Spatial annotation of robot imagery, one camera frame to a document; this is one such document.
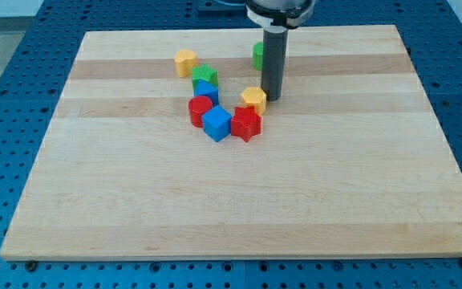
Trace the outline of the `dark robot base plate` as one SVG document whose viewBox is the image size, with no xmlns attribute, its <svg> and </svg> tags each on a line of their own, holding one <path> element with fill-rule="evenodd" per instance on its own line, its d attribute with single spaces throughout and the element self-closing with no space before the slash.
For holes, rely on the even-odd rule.
<svg viewBox="0 0 462 289">
<path fill-rule="evenodd" d="M 229 16 L 245 13 L 245 0 L 196 0 L 197 13 L 204 16 Z"/>
</svg>

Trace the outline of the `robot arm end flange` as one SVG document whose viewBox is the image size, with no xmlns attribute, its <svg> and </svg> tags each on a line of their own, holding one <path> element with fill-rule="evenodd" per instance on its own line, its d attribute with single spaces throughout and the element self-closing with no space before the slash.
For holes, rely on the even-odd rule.
<svg viewBox="0 0 462 289">
<path fill-rule="evenodd" d="M 317 0 L 245 0 L 248 18 L 262 28 L 296 29 L 314 13 Z"/>
</svg>

